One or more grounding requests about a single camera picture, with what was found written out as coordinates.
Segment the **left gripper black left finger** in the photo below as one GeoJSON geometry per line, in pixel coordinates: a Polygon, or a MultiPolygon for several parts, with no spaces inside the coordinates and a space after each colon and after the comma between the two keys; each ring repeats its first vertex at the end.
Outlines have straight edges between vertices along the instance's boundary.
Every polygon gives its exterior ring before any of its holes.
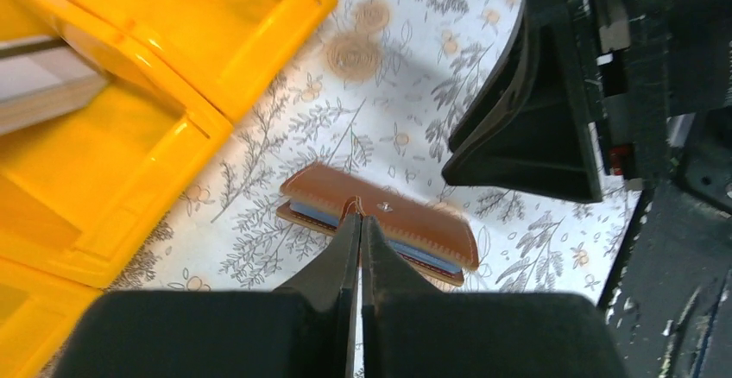
{"type": "Polygon", "coordinates": [[[86,310],[58,377],[344,376],[362,219],[270,292],[126,290],[86,310]]]}

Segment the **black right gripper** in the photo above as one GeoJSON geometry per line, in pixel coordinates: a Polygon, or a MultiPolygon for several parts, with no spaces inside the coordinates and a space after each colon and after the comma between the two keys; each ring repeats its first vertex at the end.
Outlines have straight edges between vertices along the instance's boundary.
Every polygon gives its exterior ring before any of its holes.
{"type": "Polygon", "coordinates": [[[442,176],[577,203],[600,201],[600,172],[653,189],[673,120],[730,106],[731,0],[528,0],[442,176]]]}

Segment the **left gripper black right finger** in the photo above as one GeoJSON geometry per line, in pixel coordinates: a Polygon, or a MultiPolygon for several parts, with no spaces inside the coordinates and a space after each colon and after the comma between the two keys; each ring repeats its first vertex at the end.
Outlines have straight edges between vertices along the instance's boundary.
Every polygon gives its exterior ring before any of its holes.
{"type": "Polygon", "coordinates": [[[623,377],[601,313],[572,293],[445,293],[361,224],[369,377],[623,377]]]}

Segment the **brown leather card holder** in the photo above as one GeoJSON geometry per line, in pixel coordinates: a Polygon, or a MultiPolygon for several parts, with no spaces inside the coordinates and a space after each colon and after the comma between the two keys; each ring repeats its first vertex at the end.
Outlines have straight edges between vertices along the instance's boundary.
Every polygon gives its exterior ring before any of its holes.
{"type": "Polygon", "coordinates": [[[448,212],[423,205],[366,180],[314,162],[285,180],[286,202],[277,216],[327,236],[335,234],[347,208],[375,217],[388,244],[422,274],[453,286],[476,271],[480,258],[469,224],[448,212]]]}

